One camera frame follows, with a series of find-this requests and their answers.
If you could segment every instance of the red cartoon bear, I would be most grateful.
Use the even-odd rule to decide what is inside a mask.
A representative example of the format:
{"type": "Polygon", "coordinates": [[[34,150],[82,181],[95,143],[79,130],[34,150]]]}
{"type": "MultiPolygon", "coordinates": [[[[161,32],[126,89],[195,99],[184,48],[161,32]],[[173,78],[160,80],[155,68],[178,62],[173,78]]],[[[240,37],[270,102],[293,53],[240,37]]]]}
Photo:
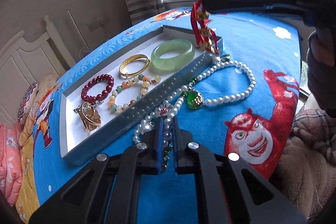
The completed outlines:
{"type": "Polygon", "coordinates": [[[272,175],[290,133],[298,101],[299,84],[282,72],[264,70],[264,78],[276,102],[272,117],[267,120],[247,113],[233,117],[227,125],[224,155],[237,153],[264,178],[272,175]]]}

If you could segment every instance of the green gemstone pendant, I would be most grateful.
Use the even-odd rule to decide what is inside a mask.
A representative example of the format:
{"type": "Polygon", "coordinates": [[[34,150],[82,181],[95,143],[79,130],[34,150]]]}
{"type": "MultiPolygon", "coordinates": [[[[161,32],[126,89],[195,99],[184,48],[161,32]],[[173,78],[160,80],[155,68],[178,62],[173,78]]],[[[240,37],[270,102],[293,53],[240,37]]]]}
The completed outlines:
{"type": "Polygon", "coordinates": [[[197,90],[188,92],[187,105],[191,109],[199,109],[203,105],[203,96],[197,90]]]}

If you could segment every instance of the jade bangle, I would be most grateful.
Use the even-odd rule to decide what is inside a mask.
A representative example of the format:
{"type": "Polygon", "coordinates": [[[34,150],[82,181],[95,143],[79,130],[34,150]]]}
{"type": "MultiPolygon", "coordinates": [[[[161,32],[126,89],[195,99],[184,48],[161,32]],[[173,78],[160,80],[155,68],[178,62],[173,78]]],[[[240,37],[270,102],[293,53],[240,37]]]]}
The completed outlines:
{"type": "Polygon", "coordinates": [[[189,63],[195,55],[193,44],[185,39],[174,39],[161,43],[153,51],[151,55],[152,64],[160,70],[177,70],[189,63]],[[173,50],[183,51],[178,56],[172,58],[160,58],[161,55],[173,50]]]}

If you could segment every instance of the fur blanket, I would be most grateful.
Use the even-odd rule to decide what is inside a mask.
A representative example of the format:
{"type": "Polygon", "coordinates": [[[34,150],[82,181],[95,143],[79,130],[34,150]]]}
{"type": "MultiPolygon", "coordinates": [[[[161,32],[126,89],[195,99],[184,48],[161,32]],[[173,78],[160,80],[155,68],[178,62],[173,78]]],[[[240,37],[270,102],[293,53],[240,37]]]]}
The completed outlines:
{"type": "Polygon", "coordinates": [[[308,218],[320,212],[336,187],[336,118],[321,110],[296,114],[274,174],[282,193],[308,218]]]}

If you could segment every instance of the wall switch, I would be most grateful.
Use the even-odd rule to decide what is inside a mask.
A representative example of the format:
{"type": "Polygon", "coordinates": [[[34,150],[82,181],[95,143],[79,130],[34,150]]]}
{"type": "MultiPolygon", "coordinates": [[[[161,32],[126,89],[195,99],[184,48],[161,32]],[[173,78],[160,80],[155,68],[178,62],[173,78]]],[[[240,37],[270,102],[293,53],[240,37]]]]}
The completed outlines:
{"type": "Polygon", "coordinates": [[[89,28],[90,32],[93,32],[97,30],[99,27],[105,25],[107,22],[108,22],[107,17],[105,15],[102,15],[101,17],[98,17],[97,19],[87,24],[87,27],[89,28]]]}

